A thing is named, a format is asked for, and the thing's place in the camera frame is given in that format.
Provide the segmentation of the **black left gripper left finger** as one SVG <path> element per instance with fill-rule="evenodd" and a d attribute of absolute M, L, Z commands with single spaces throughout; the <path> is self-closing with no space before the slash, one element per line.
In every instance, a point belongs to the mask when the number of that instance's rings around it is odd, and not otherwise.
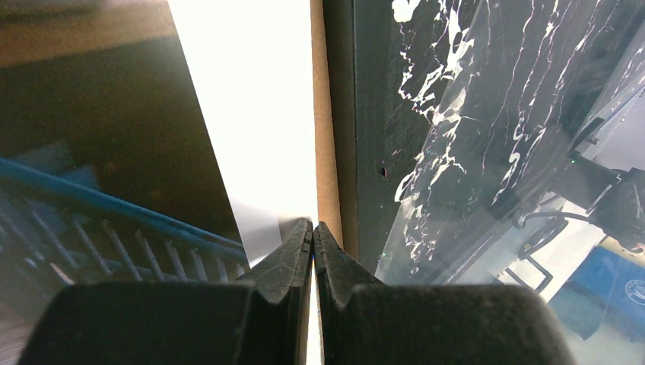
<path fill-rule="evenodd" d="M 55 296 L 22 364 L 303 364 L 313 225 L 224 284 L 75 285 Z"/>

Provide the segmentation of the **clear acrylic sheet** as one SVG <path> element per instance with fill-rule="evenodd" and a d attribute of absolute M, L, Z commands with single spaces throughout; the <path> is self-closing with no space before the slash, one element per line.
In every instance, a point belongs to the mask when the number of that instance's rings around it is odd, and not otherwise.
<path fill-rule="evenodd" d="M 626 100 L 642 1 L 395 1 L 398 112 L 426 122 L 362 264 L 388 284 L 488 284 Z"/>

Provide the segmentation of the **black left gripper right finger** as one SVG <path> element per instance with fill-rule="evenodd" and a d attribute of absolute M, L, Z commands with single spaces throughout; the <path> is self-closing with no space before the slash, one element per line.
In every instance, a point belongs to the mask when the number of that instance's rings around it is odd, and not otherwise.
<path fill-rule="evenodd" d="M 325 224 L 313 233 L 327 364 L 572 364 L 553 312 L 519 286 L 389 286 Z"/>

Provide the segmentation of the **cat photo print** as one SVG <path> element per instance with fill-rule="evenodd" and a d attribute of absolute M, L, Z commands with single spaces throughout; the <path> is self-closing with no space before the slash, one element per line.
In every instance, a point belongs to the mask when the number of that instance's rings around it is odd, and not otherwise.
<path fill-rule="evenodd" d="M 1 3 L 1 316 L 249 267 L 166 1 Z"/>

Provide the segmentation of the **black picture frame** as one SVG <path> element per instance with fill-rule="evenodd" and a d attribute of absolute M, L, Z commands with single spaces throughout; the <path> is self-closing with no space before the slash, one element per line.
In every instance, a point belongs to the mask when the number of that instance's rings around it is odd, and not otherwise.
<path fill-rule="evenodd" d="M 324 1 L 322 12 L 344 247 L 375 272 L 404 174 L 386 129 L 401 100 L 403 36 L 389 1 Z"/>

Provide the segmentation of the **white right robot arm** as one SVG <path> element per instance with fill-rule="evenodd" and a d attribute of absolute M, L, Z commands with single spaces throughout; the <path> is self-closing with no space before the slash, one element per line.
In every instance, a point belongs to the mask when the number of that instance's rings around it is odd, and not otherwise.
<path fill-rule="evenodd" d="M 550 191 L 585 209 L 588 222 L 625 249 L 644 244 L 644 171 L 610 169 L 575 156 Z"/>

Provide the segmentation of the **brown cardboard backing board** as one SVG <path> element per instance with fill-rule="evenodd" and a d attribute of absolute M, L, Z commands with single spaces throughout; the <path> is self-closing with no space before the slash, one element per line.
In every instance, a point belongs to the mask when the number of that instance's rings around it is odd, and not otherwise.
<path fill-rule="evenodd" d="M 310 1 L 318 219 L 343 245 L 323 2 Z"/>

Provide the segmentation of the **white mat board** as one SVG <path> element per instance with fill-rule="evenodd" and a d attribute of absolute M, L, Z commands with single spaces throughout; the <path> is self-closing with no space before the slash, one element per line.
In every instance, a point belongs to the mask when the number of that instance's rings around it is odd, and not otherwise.
<path fill-rule="evenodd" d="M 318 218 L 310 3 L 171 1 L 251 265 Z"/>

